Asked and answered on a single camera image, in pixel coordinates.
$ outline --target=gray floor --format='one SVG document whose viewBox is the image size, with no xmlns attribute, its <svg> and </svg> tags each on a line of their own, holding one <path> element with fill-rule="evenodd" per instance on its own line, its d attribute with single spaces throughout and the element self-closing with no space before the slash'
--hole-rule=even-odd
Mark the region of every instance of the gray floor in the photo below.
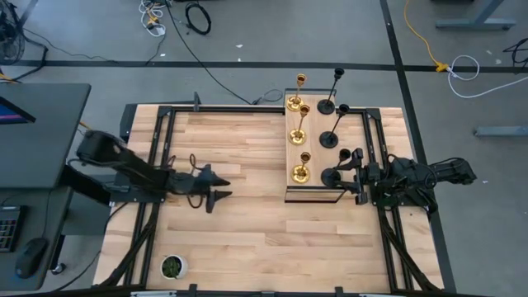
<svg viewBox="0 0 528 297">
<path fill-rule="evenodd" d="M 15 3 L 22 10 L 28 2 Z M 528 2 L 511 0 L 497 10 L 496 17 L 516 18 L 518 25 L 509 31 L 438 31 L 434 27 L 439 18 L 471 16 L 484 2 L 445 4 L 412 0 L 408 16 L 442 62 L 450 63 L 459 54 L 470 54 L 482 65 L 510 66 L 510 55 L 502 50 L 528 37 L 528 20 L 524 16 Z M 389 1 L 403 62 L 431 65 L 425 45 L 405 26 L 404 3 L 404 0 Z M 73 53 L 145 61 L 155 52 L 159 40 L 140 26 L 138 5 L 139 1 L 129 0 L 40 1 L 26 28 Z M 204 61 L 394 62 L 377 1 L 219 0 L 203 5 L 213 19 L 211 34 L 203 37 L 190 33 L 185 37 Z M 182 17 L 184 4 L 176 6 L 175 16 Z M 160 49 L 160 54 L 165 55 L 156 60 L 192 61 L 168 14 L 162 23 L 167 25 L 168 38 Z M 28 45 L 24 59 L 38 59 L 39 54 Z M 51 49 L 49 59 L 83 58 Z M 4 70 L 15 76 L 27 68 Z M 306 87 L 331 87 L 332 83 L 331 69 L 214 68 L 211 72 L 248 100 L 271 88 L 294 86 L 299 72 L 308 76 Z M 455 82 L 455 87 L 461 93 L 475 94 L 519 77 L 482 74 L 474 82 Z M 472 186 L 442 184 L 436 191 L 458 291 L 525 295 L 528 256 L 524 251 L 528 249 L 528 233 L 523 226 L 528 222 L 528 188 L 523 185 L 528 140 L 476 139 L 472 130 L 478 125 L 526 125 L 528 82 L 464 100 L 450 91 L 445 73 L 407 73 L 407 78 L 428 161 L 454 156 L 467 158 L 478 175 Z M 114 134 L 118 132 L 126 103 L 190 100 L 194 91 L 206 103 L 238 102 L 199 68 L 49 67 L 25 82 L 91 83 L 92 94 L 82 120 L 94 129 Z M 340 102 L 352 106 L 403 106 L 396 72 L 346 71 L 337 95 Z M 91 261 L 100 242 L 100 237 L 98 241 L 86 237 L 69 239 L 61 260 L 73 269 L 66 275 L 48 277 L 43 290 L 67 282 L 78 271 L 75 269 Z M 84 255 L 82 263 L 78 263 L 77 255 Z M 88 287 L 93 272 L 94 267 L 72 288 Z"/>
</svg>

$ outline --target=white cable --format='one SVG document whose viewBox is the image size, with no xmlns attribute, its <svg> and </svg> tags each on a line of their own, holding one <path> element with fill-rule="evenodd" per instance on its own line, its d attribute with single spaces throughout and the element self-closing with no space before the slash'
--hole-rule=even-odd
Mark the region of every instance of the white cable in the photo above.
<svg viewBox="0 0 528 297">
<path fill-rule="evenodd" d="M 460 58 L 467 58 L 467 59 L 470 59 L 474 62 L 475 66 L 477 66 L 477 73 L 471 77 L 471 78 L 462 78 L 460 75 L 456 74 L 455 72 L 455 64 L 456 64 L 456 61 Z M 468 55 L 465 55 L 465 54 L 462 54 L 458 57 L 456 57 L 454 60 L 453 60 L 453 63 L 451 64 L 451 67 L 448 67 L 447 68 L 447 72 L 449 72 L 447 74 L 447 82 L 449 83 L 449 86 L 451 87 L 451 91 L 453 91 L 453 93 L 458 96 L 458 97 L 461 97 L 461 98 L 464 98 L 464 99 L 470 99 L 470 98 L 476 98 L 476 97 L 481 97 L 482 95 L 486 95 L 490 92 L 494 92 L 496 90 L 499 90 L 499 89 L 502 89 L 504 87 L 510 87 L 510 86 L 513 86 L 514 84 L 516 83 L 520 83 L 522 81 L 525 81 L 526 79 L 528 79 L 528 77 L 525 77 L 525 78 L 521 78 L 519 80 L 516 80 L 515 82 L 510 82 L 510 83 L 507 83 L 505 85 L 502 85 L 502 86 L 499 86 L 499 87 L 494 87 L 493 89 L 491 90 L 487 90 L 486 92 L 481 92 L 480 94 L 476 94 L 476 95 L 470 95 L 470 96 L 465 96 L 465 95 L 460 95 L 457 91 L 455 91 L 455 89 L 453 88 L 453 85 L 451 84 L 451 77 L 453 78 L 458 78 L 459 80 L 463 80 L 463 81 L 472 81 L 474 79 L 477 78 L 477 76 L 479 75 L 480 73 L 480 65 L 479 65 L 479 62 L 477 62 L 477 60 L 471 56 L 468 56 Z"/>
<path fill-rule="evenodd" d="M 149 30 L 149 29 L 147 28 L 147 25 L 145 24 L 144 19 L 145 19 L 145 16 L 147 16 L 148 18 L 150 18 L 149 14 L 147 13 L 147 10 L 149 10 L 150 13 L 151 13 L 153 16 L 157 17 L 158 19 L 162 18 L 162 17 L 163 17 L 163 12 L 161 11 L 161 8 L 164 8 L 164 7 L 165 7 L 165 5 L 159 5 L 159 6 L 153 6 L 152 8 L 147 8 L 147 5 L 145 4 L 145 1 L 144 1 L 144 0 L 140 0 L 140 2 L 139 2 L 139 8 L 138 8 L 138 10 L 139 10 L 139 12 L 141 12 L 141 19 L 140 19 L 140 21 L 141 21 L 141 25 L 143 26 L 143 28 L 145 28 L 145 30 L 146 30 L 150 35 L 152 35 L 152 36 L 154 36 L 154 37 L 161 37 L 161 36 L 165 35 L 165 33 L 167 32 L 165 26 L 162 25 L 162 24 L 157 24 L 157 25 L 156 25 L 156 27 L 157 27 L 157 28 L 156 28 L 156 29 L 157 29 L 156 31 L 157 31 L 158 33 L 154 33 L 154 32 L 152 32 L 151 30 Z"/>
</svg>

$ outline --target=computer mouse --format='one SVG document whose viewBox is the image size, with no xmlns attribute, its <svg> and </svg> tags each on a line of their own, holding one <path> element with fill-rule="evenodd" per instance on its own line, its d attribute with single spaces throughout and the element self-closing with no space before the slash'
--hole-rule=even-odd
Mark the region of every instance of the computer mouse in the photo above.
<svg viewBox="0 0 528 297">
<path fill-rule="evenodd" d="M 45 238 L 33 238 L 22 247 L 16 258 L 16 275 L 23 279 L 33 276 L 39 269 L 40 261 L 47 246 L 48 241 Z"/>
</svg>

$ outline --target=wooden table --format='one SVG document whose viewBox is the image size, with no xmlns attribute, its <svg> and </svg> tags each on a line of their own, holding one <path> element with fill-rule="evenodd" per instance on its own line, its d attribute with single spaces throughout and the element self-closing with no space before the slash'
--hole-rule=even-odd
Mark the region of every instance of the wooden table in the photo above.
<svg viewBox="0 0 528 297">
<path fill-rule="evenodd" d="M 129 148 L 144 159 L 157 110 L 156 105 L 139 105 L 135 113 Z M 402 110 L 380 111 L 388 151 L 411 158 Z M 361 139 L 362 123 L 344 117 L 337 133 Z M 355 205 L 352 196 L 336 204 L 285 203 L 286 141 L 282 114 L 177 113 L 170 151 L 177 156 L 174 167 L 188 172 L 193 153 L 198 166 L 211 163 L 220 177 L 231 181 L 225 190 L 233 194 L 219 201 L 213 214 L 204 207 L 193 210 L 185 196 L 167 196 L 159 213 L 148 289 L 187 290 L 195 283 L 198 290 L 333 292 L 342 286 L 346 292 L 389 292 L 376 208 Z M 365 150 L 364 141 L 349 145 Z M 127 205 L 109 223 L 94 284 L 106 279 L 129 249 L 136 212 L 136 204 Z M 442 287 L 426 212 L 419 207 L 400 207 L 400 212 L 409 253 L 430 281 Z M 159 265 L 169 254 L 189 262 L 183 279 L 161 277 Z M 400 261 L 393 254 L 403 288 Z"/>
</svg>

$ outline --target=small potted plant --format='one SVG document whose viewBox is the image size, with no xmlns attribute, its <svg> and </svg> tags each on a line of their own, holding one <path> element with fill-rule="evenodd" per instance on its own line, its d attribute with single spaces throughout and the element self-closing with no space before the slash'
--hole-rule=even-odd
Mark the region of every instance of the small potted plant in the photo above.
<svg viewBox="0 0 528 297">
<path fill-rule="evenodd" d="M 187 261 L 178 255 L 166 256 L 159 269 L 162 276 L 168 280 L 181 279 L 187 273 Z"/>
</svg>

